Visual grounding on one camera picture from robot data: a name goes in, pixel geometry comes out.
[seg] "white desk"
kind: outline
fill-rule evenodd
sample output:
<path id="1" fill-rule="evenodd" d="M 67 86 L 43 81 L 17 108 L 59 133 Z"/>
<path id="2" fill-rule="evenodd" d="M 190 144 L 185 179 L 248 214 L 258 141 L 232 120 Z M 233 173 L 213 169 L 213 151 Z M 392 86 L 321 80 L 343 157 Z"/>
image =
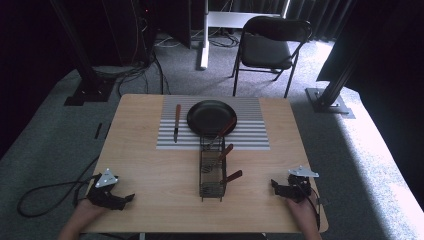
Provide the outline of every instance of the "white desk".
<path id="1" fill-rule="evenodd" d="M 208 0 L 205 0 L 205 23 L 203 35 L 202 60 L 200 67 L 208 68 L 209 58 L 209 27 L 224 27 L 224 28 L 243 28 L 246 22 L 256 16 L 273 16 L 280 17 L 282 14 L 265 14 L 265 13 L 240 13 L 240 12 L 209 12 Z"/>

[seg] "black metal stand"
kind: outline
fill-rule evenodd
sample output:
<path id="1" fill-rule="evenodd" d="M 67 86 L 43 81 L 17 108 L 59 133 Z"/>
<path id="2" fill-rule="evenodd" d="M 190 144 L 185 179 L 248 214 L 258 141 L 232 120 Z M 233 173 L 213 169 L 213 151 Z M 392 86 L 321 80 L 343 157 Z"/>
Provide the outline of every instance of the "black metal stand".
<path id="1" fill-rule="evenodd" d="M 99 77 L 91 67 L 90 61 L 79 40 L 78 34 L 68 16 L 62 0 L 50 0 L 66 36 L 68 53 L 81 76 L 81 83 L 72 97 L 69 97 L 65 106 L 82 106 L 84 102 L 107 102 L 112 92 L 115 78 L 104 79 Z"/>
<path id="2" fill-rule="evenodd" d="M 311 104 L 315 112 L 337 113 L 337 114 L 341 114 L 345 118 L 352 118 L 352 119 L 355 118 L 355 115 L 353 114 L 352 109 L 346 107 L 345 103 L 343 102 L 343 99 L 340 96 L 338 96 L 336 100 L 330 106 L 323 104 L 323 101 L 321 101 L 321 98 L 324 91 L 325 89 L 322 89 L 322 88 L 307 88 L 306 89 L 306 95 L 308 95 L 309 100 L 311 101 Z"/>

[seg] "striped placemat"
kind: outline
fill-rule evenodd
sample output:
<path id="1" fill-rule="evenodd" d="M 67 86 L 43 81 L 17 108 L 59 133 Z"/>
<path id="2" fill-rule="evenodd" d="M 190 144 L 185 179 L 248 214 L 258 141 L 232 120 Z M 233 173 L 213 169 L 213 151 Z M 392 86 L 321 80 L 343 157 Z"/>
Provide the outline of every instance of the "striped placemat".
<path id="1" fill-rule="evenodd" d="M 203 100 L 218 100 L 231 106 L 237 114 L 237 125 L 225 137 L 226 144 L 232 143 L 237 150 L 270 150 L 265 122 L 257 98 L 204 97 L 166 95 L 160 120 L 156 149 L 199 149 L 200 137 L 187 125 L 187 113 L 196 103 Z M 181 104 L 178 141 L 174 142 L 175 108 Z"/>

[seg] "chair backrest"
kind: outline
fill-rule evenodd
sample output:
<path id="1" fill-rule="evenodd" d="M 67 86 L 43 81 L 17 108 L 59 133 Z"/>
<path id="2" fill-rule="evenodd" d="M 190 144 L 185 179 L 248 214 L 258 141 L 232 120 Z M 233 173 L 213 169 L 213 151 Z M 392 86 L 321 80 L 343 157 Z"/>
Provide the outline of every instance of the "chair backrest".
<path id="1" fill-rule="evenodd" d="M 259 34 L 275 41 L 305 43 L 312 34 L 312 27 L 305 20 L 257 16 L 246 22 L 242 35 L 246 32 L 253 35 Z"/>

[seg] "chair seat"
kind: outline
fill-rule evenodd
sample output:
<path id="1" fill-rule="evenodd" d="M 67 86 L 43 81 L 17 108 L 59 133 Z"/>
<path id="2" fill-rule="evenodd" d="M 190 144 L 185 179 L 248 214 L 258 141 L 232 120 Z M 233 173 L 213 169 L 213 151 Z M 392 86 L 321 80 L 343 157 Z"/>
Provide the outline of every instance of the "chair seat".
<path id="1" fill-rule="evenodd" d="M 241 51 L 241 62 L 248 67 L 286 70 L 293 64 L 287 42 L 246 34 Z"/>

